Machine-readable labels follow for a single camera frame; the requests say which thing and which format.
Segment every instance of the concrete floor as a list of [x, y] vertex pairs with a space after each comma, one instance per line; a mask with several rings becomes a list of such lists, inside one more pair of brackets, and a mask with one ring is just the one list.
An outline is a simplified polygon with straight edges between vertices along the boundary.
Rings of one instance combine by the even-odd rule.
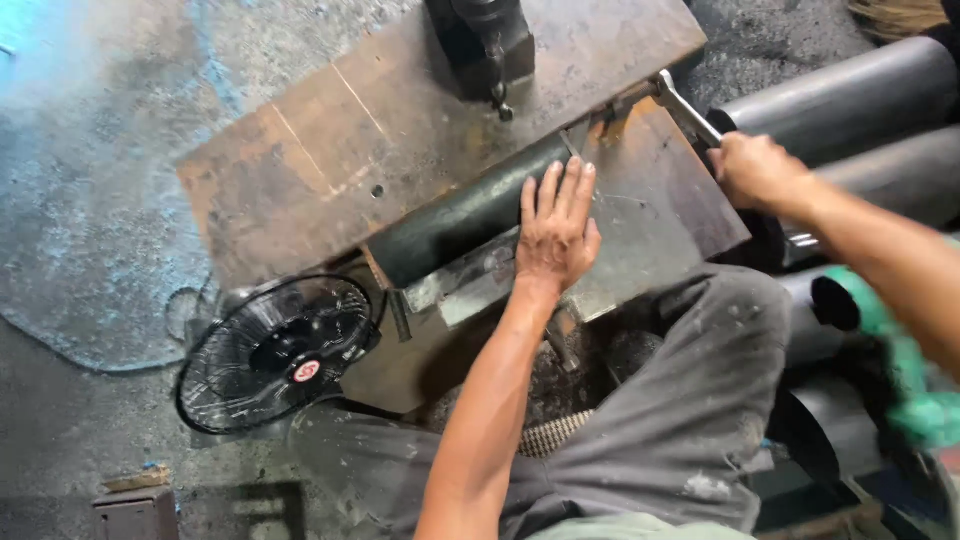
[[[691, 9], [710, 39], [703, 64], [682, 81], [700, 110], [870, 48], [841, 0], [694, 0]], [[101, 479], [163, 461], [174, 473], [181, 538], [347, 538], [329, 519], [335, 502], [302, 477], [282, 440], [192, 449], [170, 396], [176, 368], [83, 371], [6, 322], [0, 344], [0, 537], [91, 538]], [[298, 525], [252, 517], [271, 509]]]

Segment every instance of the fan logo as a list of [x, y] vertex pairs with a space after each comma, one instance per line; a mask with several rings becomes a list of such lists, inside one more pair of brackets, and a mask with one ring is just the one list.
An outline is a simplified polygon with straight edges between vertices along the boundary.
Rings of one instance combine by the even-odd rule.
[[301, 367], [297, 368], [297, 371], [294, 372], [294, 380], [296, 382], [307, 382], [308, 380], [313, 379], [313, 376], [317, 375], [317, 372], [320, 371], [320, 362], [317, 360], [310, 360], [304, 362]]

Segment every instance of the rusty metal workbench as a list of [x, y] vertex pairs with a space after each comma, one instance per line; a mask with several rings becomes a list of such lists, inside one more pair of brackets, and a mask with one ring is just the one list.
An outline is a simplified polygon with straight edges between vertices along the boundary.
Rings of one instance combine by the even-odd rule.
[[683, 0], [524, 8], [538, 67], [512, 90], [513, 122], [449, 90], [419, 9], [189, 155], [178, 173], [221, 283], [261, 282], [348, 252], [705, 42]]

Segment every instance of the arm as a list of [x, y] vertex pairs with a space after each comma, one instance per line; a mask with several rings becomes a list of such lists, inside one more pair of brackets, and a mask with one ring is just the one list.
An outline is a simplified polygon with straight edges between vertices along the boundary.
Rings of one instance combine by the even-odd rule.
[[416, 540], [495, 540], [519, 444], [537, 348], [560, 295], [584, 275], [600, 248], [587, 220], [596, 171], [554, 163], [521, 198], [516, 283], [496, 331], [470, 368], [426, 484]]
[[736, 207], [766, 211], [816, 236], [870, 284], [924, 355], [960, 381], [960, 250], [823, 182], [769, 137], [727, 134], [711, 158]]

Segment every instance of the man's right hand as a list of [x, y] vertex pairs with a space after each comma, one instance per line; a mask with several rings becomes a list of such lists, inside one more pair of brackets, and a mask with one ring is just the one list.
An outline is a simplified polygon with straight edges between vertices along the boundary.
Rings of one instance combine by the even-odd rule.
[[792, 217], [823, 183], [770, 136], [728, 133], [708, 152], [717, 182], [737, 209]]

